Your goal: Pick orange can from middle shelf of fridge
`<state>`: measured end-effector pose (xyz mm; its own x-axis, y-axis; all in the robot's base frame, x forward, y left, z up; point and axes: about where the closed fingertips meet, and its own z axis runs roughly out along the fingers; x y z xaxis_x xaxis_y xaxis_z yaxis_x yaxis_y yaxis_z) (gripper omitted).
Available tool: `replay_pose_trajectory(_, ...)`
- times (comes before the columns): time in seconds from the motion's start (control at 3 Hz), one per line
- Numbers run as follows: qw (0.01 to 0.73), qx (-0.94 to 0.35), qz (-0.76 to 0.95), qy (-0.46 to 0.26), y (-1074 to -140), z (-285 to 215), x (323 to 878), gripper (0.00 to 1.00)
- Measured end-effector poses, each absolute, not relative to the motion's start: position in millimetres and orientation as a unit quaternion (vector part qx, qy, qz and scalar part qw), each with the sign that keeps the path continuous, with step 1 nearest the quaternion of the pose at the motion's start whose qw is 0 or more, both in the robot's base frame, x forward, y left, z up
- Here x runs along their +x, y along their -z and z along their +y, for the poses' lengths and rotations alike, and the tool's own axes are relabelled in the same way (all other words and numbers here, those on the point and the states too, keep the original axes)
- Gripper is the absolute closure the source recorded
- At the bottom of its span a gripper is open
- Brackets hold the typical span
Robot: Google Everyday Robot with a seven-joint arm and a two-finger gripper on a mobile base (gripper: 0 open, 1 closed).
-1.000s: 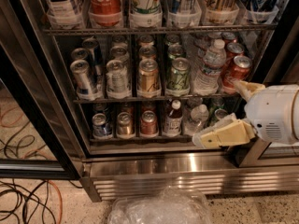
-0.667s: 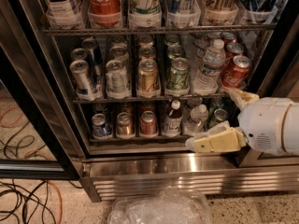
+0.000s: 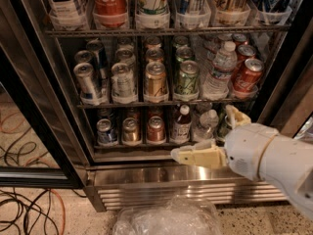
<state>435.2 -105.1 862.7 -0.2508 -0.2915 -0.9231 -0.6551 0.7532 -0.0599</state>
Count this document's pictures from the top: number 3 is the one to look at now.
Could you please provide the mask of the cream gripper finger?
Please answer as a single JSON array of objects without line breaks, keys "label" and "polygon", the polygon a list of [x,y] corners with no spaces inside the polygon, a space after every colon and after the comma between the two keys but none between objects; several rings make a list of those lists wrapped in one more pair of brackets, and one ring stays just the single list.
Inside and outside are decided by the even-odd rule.
[{"label": "cream gripper finger", "polygon": [[237,126],[251,123],[250,117],[244,114],[243,112],[240,112],[233,105],[227,105],[225,110],[226,115],[228,117],[228,121],[230,122],[232,128],[236,128]]},{"label": "cream gripper finger", "polygon": [[221,168],[227,165],[224,149],[218,147],[212,140],[175,148],[170,152],[170,156],[181,165],[206,168]]}]

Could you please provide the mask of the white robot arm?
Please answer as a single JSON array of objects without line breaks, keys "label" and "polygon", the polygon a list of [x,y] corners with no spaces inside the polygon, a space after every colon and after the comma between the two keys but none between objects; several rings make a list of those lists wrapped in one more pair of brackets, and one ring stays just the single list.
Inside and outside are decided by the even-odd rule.
[{"label": "white robot arm", "polygon": [[265,181],[278,188],[302,214],[313,219],[313,145],[253,123],[237,108],[228,105],[231,130],[222,148],[207,140],[171,151],[181,165],[218,169],[229,167],[251,181]]}]

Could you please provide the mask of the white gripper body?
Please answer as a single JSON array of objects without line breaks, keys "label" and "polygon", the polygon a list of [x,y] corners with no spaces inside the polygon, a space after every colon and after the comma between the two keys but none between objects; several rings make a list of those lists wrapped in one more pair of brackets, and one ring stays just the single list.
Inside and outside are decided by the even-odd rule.
[{"label": "white gripper body", "polygon": [[231,130],[224,144],[229,168],[236,174],[257,181],[262,156],[278,134],[277,129],[259,123],[241,125]]}]

